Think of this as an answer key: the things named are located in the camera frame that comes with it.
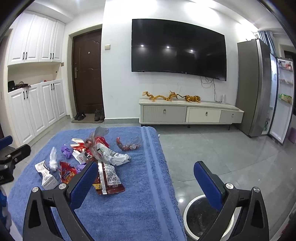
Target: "tile floor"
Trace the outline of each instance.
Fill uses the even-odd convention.
[[[15,179],[60,130],[94,128],[98,125],[113,127],[135,124],[84,124],[65,119],[31,147],[31,155],[16,166]],[[203,194],[193,175],[194,163],[202,160],[225,183],[231,182],[237,188],[247,190],[258,186],[265,200],[270,238],[276,233],[296,202],[296,144],[287,140],[281,146],[268,136],[249,138],[235,127],[228,131],[227,126],[154,127],[161,134],[161,146],[181,213],[193,198]],[[13,182],[4,185],[8,194],[12,186]]]

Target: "black shoe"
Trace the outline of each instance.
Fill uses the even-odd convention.
[[[104,113],[104,108],[101,109],[101,112],[100,112],[100,120],[103,121],[105,119],[105,113]]]
[[[94,121],[99,121],[100,120],[100,112],[98,109],[94,112]]]
[[[84,115],[83,115],[83,114],[80,114],[80,115],[78,116],[78,118],[77,118],[78,121],[81,121],[81,120],[83,120],[83,119],[84,119]]]
[[[74,120],[77,120],[79,116],[79,112],[77,112],[76,116],[74,117]]]

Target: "golden dragon figurine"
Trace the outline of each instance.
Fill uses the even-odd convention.
[[[200,103],[200,100],[201,100],[201,98],[198,95],[195,95],[195,96],[190,96],[190,95],[181,96],[181,95],[179,95],[179,96],[182,97],[182,98],[185,98],[185,100],[188,101],[188,102],[193,101],[193,102]]]
[[[153,96],[153,95],[151,95],[148,91],[144,91],[142,95],[143,95],[143,96],[144,96],[144,95],[147,95],[147,96],[149,97],[149,99],[152,100],[153,102],[154,102],[157,98],[159,98],[159,97],[160,97],[160,98],[163,98],[164,100],[167,100],[167,101],[172,101],[171,99],[172,99],[173,97],[176,97],[176,98],[178,99],[177,94],[176,94],[175,92],[172,92],[172,91],[170,91],[170,95],[169,95],[168,98],[165,97],[165,96],[163,96],[163,95]]]

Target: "television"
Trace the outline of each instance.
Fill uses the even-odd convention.
[[[132,72],[175,72],[226,81],[223,34],[189,23],[133,19]]]

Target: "screw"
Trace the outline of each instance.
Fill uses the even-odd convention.
[[[34,188],[32,189],[32,192],[37,192],[38,190],[39,190],[38,187],[34,187]]]
[[[253,188],[254,192],[260,192],[260,189],[258,187]]]
[[[228,189],[233,189],[233,184],[232,183],[226,183],[226,187]]]
[[[61,190],[65,189],[65,187],[66,187],[66,184],[65,183],[61,183],[59,185],[59,189],[61,189]]]

